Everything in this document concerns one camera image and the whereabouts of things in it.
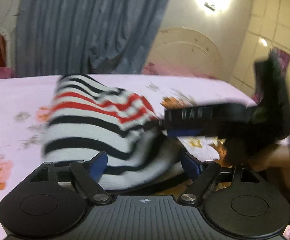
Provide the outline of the person's right hand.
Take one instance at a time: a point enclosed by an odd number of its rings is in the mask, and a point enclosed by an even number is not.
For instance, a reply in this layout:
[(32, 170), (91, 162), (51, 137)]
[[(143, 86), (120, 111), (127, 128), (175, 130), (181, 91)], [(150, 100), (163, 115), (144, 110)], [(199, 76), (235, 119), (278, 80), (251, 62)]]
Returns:
[(265, 179), (290, 197), (290, 146), (274, 145), (247, 163), (256, 171), (264, 174)]

